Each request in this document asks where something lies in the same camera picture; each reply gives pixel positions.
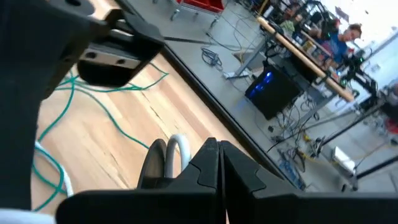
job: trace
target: black plastic part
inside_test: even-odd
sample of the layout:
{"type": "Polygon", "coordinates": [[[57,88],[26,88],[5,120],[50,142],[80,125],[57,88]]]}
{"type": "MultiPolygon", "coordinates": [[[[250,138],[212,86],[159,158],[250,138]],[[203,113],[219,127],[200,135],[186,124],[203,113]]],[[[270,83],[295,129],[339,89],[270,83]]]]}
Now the black plastic part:
{"type": "Polygon", "coordinates": [[[106,28],[57,1],[3,0],[0,30],[0,207],[30,210],[40,102],[106,28]]]}
{"type": "MultiPolygon", "coordinates": [[[[152,147],[162,145],[158,140],[152,147]]],[[[58,224],[225,223],[219,156],[218,143],[208,139],[168,186],[78,193],[60,204],[56,221],[58,224]]]]}
{"type": "Polygon", "coordinates": [[[134,78],[162,50],[164,39],[156,26],[129,12],[115,11],[108,14],[106,21],[112,31],[107,36],[94,40],[91,47],[116,55],[127,55],[129,58],[141,61],[140,64],[130,69],[82,60],[78,62],[78,71],[80,77],[90,85],[121,87],[134,78]],[[114,30],[121,30],[130,35],[114,30]]]}
{"type": "Polygon", "coordinates": [[[79,12],[87,16],[95,12],[94,6],[89,1],[85,0],[58,0],[52,1],[51,4],[63,9],[79,12]]]}
{"type": "Polygon", "coordinates": [[[137,188],[154,189],[164,185],[160,180],[165,176],[166,147],[163,139],[157,139],[150,145],[138,178],[137,188]]]}
{"type": "Polygon", "coordinates": [[[305,193],[259,166],[229,142],[226,207],[235,223],[395,223],[396,194],[305,193]]]}

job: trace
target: white cable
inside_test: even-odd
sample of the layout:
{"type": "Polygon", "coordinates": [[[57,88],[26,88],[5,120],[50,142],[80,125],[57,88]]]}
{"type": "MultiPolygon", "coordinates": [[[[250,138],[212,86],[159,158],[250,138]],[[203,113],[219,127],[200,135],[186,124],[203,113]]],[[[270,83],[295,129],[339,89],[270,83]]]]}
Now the white cable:
{"type": "Polygon", "coordinates": [[[166,148],[166,162],[165,162],[165,177],[173,177],[173,161],[174,161],[174,150],[178,144],[181,154],[181,172],[188,166],[191,161],[191,150],[187,137],[182,134],[173,134],[166,148]]]}
{"type": "MultiPolygon", "coordinates": [[[[37,148],[39,148],[39,149],[45,151],[46,153],[50,154],[50,153],[48,152],[48,150],[46,150],[39,142],[36,141],[36,142],[35,142],[35,146],[36,146],[37,148]]],[[[43,156],[44,159],[45,159],[47,162],[49,162],[49,163],[51,164],[51,166],[54,167],[55,170],[57,170],[58,172],[60,172],[60,171],[58,170],[57,165],[55,165],[55,164],[53,163],[53,161],[51,161],[47,156],[44,156],[44,154],[42,154],[40,151],[37,151],[37,152],[38,152],[41,156],[43,156]]],[[[68,175],[67,171],[65,170],[64,166],[62,166],[62,165],[60,164],[60,167],[61,167],[61,169],[62,169],[62,171],[63,171],[63,184],[65,185],[65,189],[66,189],[66,191],[67,191],[67,196],[68,196],[68,197],[71,197],[71,196],[73,195],[72,182],[71,182],[71,180],[70,180],[70,178],[69,178],[69,175],[68,175]]]]}

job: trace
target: person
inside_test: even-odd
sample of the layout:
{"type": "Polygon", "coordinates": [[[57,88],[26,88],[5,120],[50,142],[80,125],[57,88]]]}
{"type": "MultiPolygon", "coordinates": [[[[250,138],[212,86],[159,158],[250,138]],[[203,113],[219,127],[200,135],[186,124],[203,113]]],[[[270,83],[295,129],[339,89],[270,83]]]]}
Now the person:
{"type": "MultiPolygon", "coordinates": [[[[284,10],[284,19],[285,20],[289,20],[291,19],[294,14],[297,12],[297,10],[299,10],[301,7],[301,5],[297,2],[292,2],[288,8],[286,8],[284,10]]],[[[300,21],[302,19],[301,15],[297,15],[295,20],[296,21],[300,21]]]]}
{"type": "Polygon", "coordinates": [[[328,60],[325,67],[332,66],[336,68],[343,62],[343,56],[348,51],[347,42],[354,41],[362,35],[360,24],[351,24],[342,34],[334,33],[330,35],[330,40],[322,39],[322,31],[320,29],[312,29],[309,35],[331,54],[331,60],[328,60]]]}

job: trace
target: metal frame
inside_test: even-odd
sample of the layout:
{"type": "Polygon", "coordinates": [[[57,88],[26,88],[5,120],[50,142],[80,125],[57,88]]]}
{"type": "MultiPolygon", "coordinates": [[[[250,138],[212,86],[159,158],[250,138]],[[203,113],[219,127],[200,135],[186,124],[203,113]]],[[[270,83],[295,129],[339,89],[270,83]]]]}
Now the metal frame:
{"type": "MultiPolygon", "coordinates": [[[[152,0],[153,4],[157,4],[159,0],[152,0]]],[[[181,2],[177,2],[177,0],[169,0],[170,2],[172,2],[173,4],[175,4],[175,10],[172,14],[172,16],[170,17],[171,21],[174,21],[174,19],[178,16],[178,14],[180,13],[180,11],[182,9],[188,10],[188,11],[192,11],[195,13],[194,18],[196,18],[197,15],[199,15],[199,13],[205,13],[205,14],[210,14],[212,16],[214,16],[214,20],[213,22],[211,22],[210,24],[210,29],[214,27],[214,25],[218,22],[218,19],[221,17],[221,13],[222,12],[212,12],[206,9],[202,9],[200,7],[196,7],[196,6],[192,6],[190,4],[185,3],[186,0],[181,0],[181,2]]]]}

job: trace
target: electronic equipment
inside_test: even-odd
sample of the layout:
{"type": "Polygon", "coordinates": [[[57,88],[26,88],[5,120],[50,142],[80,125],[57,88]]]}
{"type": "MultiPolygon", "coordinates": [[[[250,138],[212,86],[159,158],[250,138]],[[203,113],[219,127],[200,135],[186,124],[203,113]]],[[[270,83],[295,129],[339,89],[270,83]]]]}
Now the electronic equipment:
{"type": "Polygon", "coordinates": [[[347,83],[351,80],[356,81],[360,84],[368,93],[371,94],[370,102],[371,106],[376,104],[377,101],[377,82],[370,77],[368,74],[361,70],[361,65],[365,61],[364,50],[359,50],[350,58],[345,58],[343,63],[348,67],[347,74],[342,76],[340,79],[341,83],[347,83]]]}
{"type": "Polygon", "coordinates": [[[264,70],[249,86],[245,96],[261,111],[266,119],[272,119],[278,112],[290,105],[301,90],[281,69],[263,61],[264,70]]]}

